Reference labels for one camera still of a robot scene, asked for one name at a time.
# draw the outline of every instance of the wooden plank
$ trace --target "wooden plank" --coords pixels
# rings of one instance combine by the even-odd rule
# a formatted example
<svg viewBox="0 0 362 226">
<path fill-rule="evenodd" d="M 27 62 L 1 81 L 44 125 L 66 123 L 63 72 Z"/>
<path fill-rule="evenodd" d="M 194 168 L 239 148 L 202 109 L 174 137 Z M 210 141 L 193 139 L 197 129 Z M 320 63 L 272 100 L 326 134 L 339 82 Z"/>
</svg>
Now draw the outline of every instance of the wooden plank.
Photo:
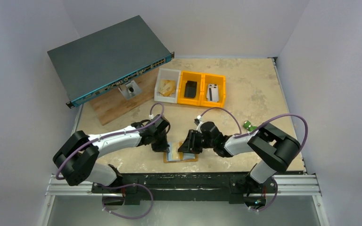
<svg viewBox="0 0 362 226">
<path fill-rule="evenodd" d="M 142 93 L 126 100 L 118 89 L 114 89 L 89 101 L 100 123 L 106 125 L 121 115 L 154 97 L 158 68 L 135 79 Z"/>
</svg>

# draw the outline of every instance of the gray wall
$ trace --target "gray wall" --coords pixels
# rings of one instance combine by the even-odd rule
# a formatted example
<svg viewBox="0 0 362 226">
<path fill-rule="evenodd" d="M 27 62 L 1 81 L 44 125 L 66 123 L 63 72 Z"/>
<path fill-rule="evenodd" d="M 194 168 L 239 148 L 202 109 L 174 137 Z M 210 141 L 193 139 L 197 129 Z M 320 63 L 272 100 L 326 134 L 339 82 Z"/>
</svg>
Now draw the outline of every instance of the gray wall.
<svg viewBox="0 0 362 226">
<path fill-rule="evenodd" d="M 274 57 L 309 0 L 63 0 L 80 36 L 141 15 L 176 57 Z"/>
<path fill-rule="evenodd" d="M 77 110 L 47 50 L 78 37 L 60 0 L 0 0 L 0 226 L 34 226 Z"/>
<path fill-rule="evenodd" d="M 362 225 L 362 0 L 311 0 L 277 65 L 331 224 Z"/>
</svg>

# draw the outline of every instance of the purple cable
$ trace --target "purple cable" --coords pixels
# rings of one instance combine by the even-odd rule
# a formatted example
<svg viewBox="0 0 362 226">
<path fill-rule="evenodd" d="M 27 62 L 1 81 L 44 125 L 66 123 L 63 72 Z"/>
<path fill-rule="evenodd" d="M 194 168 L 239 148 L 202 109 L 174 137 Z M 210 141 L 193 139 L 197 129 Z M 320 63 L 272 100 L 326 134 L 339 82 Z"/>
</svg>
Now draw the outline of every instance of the purple cable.
<svg viewBox="0 0 362 226">
<path fill-rule="evenodd" d="M 278 184 L 277 184 L 277 181 L 274 179 L 274 177 L 271 177 L 271 178 L 274 180 L 274 184 L 275 184 L 274 197 L 273 197 L 273 198 L 271 199 L 271 201 L 270 201 L 268 204 L 266 204 L 263 208 L 257 210 L 258 212 L 263 211 L 263 210 L 269 208 L 270 205 L 275 201 L 275 198 L 277 198 L 277 194 L 278 194 Z"/>
<path fill-rule="evenodd" d="M 212 109 L 220 109 L 220 110 L 223 110 L 223 111 L 227 112 L 234 119 L 234 121 L 237 123 L 238 129 L 239 129 L 239 134 L 242 134 L 241 126 L 239 125 L 238 120 L 235 118 L 234 115 L 231 114 L 231 112 L 229 112 L 228 110 L 226 110 L 226 109 L 224 109 L 222 107 L 211 107 L 209 109 L 206 109 L 202 114 L 200 114 L 200 116 L 203 116 L 204 114 L 206 114 L 206 112 L 208 112 L 208 111 L 210 111 Z"/>
<path fill-rule="evenodd" d="M 155 104 L 152 105 L 152 107 L 150 108 L 149 114 L 152 114 L 153 107 L 155 107 L 156 105 L 161 105 L 161 106 L 162 106 L 162 112 L 159 114 L 159 117 L 157 117 L 155 120 L 151 121 L 151 122 L 148 123 L 147 125 L 145 125 L 145 126 L 143 126 L 143 127 L 141 127 L 141 128 L 138 128 L 138 129 L 133 129 L 133 130 L 127 131 L 127 133 L 137 132 L 137 131 L 142 130 L 142 129 L 145 129 L 145 128 L 147 128 L 148 126 L 151 126 L 151 125 L 153 125 L 155 122 L 157 122 L 157 121 L 160 119 L 160 117 L 162 117 L 163 113 L 165 112 L 165 106 L 164 106 L 162 103 L 155 103 Z M 104 136 L 101 136 L 101 139 L 105 139 L 105 138 L 107 138 L 107 137 L 112 137 L 112 136 L 121 135 L 121 134 L 124 134 L 124 132 L 121 131 L 121 132 L 116 132 L 116 133 L 110 133 L 110 134 L 106 134 L 106 135 L 104 135 Z M 57 171 L 57 173 L 56 173 L 56 179 L 57 179 L 57 180 L 63 180 L 63 179 L 65 179 L 65 178 L 59 177 L 59 174 L 60 174 L 60 172 L 63 170 L 63 168 L 65 167 L 65 165 L 68 163 L 68 161 L 69 161 L 73 156 L 75 156 L 79 151 L 82 151 L 86 146 L 88 146 L 88 145 L 90 145 L 90 144 L 92 144 L 92 143 L 94 143 L 94 142 L 96 142 L 96 141 L 98 141 L 97 138 L 96 138 L 96 139 L 93 139 L 93 140 L 90 140 L 90 141 L 88 141 L 87 143 L 81 145 L 79 148 L 77 148 L 73 153 L 71 153 L 71 154 L 63 161 L 63 163 L 60 165 L 60 167 L 59 167 L 59 169 L 58 169 L 58 171 Z"/>
<path fill-rule="evenodd" d="M 118 216 L 118 217 L 121 217 L 121 218 L 124 218 L 124 219 L 135 220 L 135 219 L 143 218 L 144 216 L 146 216 L 152 210 L 152 207 L 153 207 L 153 194 L 149 190 L 149 188 L 145 187 L 144 185 L 129 184 L 129 185 L 123 185 L 123 186 L 118 186 L 118 187 L 108 187 L 108 186 L 103 186 L 103 185 L 99 185 L 99 186 L 102 187 L 102 188 L 106 188 L 106 189 L 120 189 L 120 188 L 123 188 L 123 187 L 140 186 L 140 187 L 144 188 L 145 190 L 147 190 L 149 195 L 150 195 L 151 202 L 150 202 L 149 209 L 145 213 L 143 213 L 142 215 L 139 215 L 139 216 L 136 216 L 136 217 L 124 216 L 124 215 L 121 215 L 121 214 L 118 214 L 118 213 L 112 212 L 111 210 L 106 209 L 106 206 L 105 206 L 105 203 L 104 203 L 105 199 L 102 199 L 103 209 L 106 210 L 106 212 L 108 212 L 110 214 L 113 214 L 115 216 Z"/>
<path fill-rule="evenodd" d="M 241 138 L 241 137 L 249 136 L 249 135 L 255 133 L 256 131 L 258 131 L 259 129 L 261 129 L 263 126 L 267 125 L 269 122 L 274 121 L 274 120 L 279 119 L 279 118 L 282 118 L 282 117 L 285 117 L 285 116 L 294 116 L 294 117 L 297 117 L 297 118 L 299 118 L 299 119 L 301 119 L 303 121 L 303 124 L 304 124 L 304 137 L 303 137 L 302 145 L 300 145 L 300 151 L 301 151 L 303 146 L 306 144 L 307 133 L 309 132 L 309 128 L 308 128 L 306 120 L 302 116 L 297 115 L 297 114 L 286 113 L 286 114 L 280 114 L 278 116 L 272 117 L 269 120 L 263 122 L 260 126 L 258 126 L 252 132 L 235 136 L 235 138 Z"/>
</svg>

